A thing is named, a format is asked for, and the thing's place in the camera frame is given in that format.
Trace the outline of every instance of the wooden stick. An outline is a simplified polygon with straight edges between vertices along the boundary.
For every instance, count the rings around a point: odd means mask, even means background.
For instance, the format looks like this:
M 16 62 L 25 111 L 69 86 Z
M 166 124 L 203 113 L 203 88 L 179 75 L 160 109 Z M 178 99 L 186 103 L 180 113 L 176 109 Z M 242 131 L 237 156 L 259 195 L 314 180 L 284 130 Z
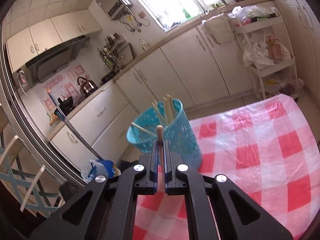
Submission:
M 157 135 L 155 135 L 154 133 L 148 131 L 147 129 L 144 129 L 143 127 L 137 125 L 137 124 L 134 123 L 134 122 L 131 122 L 131 124 L 132 124 L 133 126 L 139 128 L 141 131 L 143 131 L 143 132 L 145 132 L 145 133 L 151 134 L 151 135 L 153 135 L 153 136 L 155 136 L 155 137 L 157 136 Z

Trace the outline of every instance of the kitchen utensil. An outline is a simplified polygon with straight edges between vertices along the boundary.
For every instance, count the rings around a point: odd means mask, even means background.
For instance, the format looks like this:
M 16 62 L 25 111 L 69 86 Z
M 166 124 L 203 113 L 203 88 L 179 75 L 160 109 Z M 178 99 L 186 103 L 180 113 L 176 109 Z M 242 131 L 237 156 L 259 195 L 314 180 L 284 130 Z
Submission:
M 86 79 L 84 77 L 78 77 L 77 83 L 80 86 L 80 92 L 84 95 L 85 98 L 87 98 L 98 89 L 97 85 L 92 80 Z

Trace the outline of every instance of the kettle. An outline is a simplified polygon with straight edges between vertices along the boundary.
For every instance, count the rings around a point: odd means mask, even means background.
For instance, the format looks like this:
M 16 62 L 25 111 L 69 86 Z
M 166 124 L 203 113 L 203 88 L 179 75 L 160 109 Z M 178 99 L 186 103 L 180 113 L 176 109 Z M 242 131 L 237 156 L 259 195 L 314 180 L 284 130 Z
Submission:
M 85 98 L 87 98 L 98 89 L 97 85 L 92 80 L 86 79 L 84 77 L 78 77 L 77 83 L 80 86 L 81 94 L 83 94 Z

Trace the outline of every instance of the plastic tablecloth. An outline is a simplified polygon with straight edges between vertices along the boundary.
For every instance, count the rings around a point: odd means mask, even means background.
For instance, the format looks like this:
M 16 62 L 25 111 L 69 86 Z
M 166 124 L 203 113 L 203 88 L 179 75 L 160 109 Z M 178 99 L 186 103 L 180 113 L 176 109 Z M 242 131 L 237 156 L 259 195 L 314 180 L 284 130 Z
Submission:
M 295 101 L 281 94 L 190 123 L 199 172 L 228 176 L 299 239 L 320 208 L 320 154 Z M 189 239 L 184 197 L 139 196 L 133 239 Z

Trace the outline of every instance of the cabinet door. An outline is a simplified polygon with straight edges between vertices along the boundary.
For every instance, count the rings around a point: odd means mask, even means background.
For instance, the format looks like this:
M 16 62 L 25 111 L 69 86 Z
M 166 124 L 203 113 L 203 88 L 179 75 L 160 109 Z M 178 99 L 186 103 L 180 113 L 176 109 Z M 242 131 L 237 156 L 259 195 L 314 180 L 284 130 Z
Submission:
M 50 19 L 30 26 L 29 30 L 38 54 L 62 43 Z
M 92 145 L 127 104 L 127 99 L 112 83 L 86 104 L 70 122 L 87 143 Z
M 196 105 L 229 96 L 207 44 L 194 28 L 161 47 Z
M 90 160 L 97 160 L 97 157 L 66 126 L 52 138 L 52 143 L 73 166 L 81 171 L 90 171 Z
M 7 49 L 12 73 L 38 55 L 28 28 L 8 39 Z
M 51 18 L 54 28 L 63 42 L 83 35 L 83 32 L 71 13 Z
M 140 113 L 151 107 L 151 102 L 156 100 L 134 68 L 126 72 L 116 83 Z
M 101 26 L 89 10 L 76 11 L 71 14 L 85 35 L 102 31 Z
M 134 68 L 155 97 L 161 101 L 166 94 L 179 99 L 184 108 L 194 106 L 190 95 L 160 49 L 139 62 Z
M 137 116 L 137 112 L 128 104 L 93 144 L 93 149 L 105 160 L 116 163 L 129 145 L 127 130 Z
M 296 0 L 276 0 L 287 25 L 296 57 L 298 77 L 317 94 L 316 56 L 308 23 Z
M 252 78 L 248 68 L 243 64 L 242 51 L 236 39 L 225 44 L 217 44 L 213 38 L 203 30 L 201 25 L 197 26 L 197 29 L 218 64 L 230 95 L 252 90 Z
M 312 9 L 306 2 L 306 0 L 297 0 L 302 8 L 302 12 L 307 19 L 307 23 L 311 32 L 313 46 L 316 53 L 316 64 L 317 64 L 317 81 L 320 84 L 320 23 L 313 13 Z M 317 97 L 320 99 L 320 86 L 317 88 Z

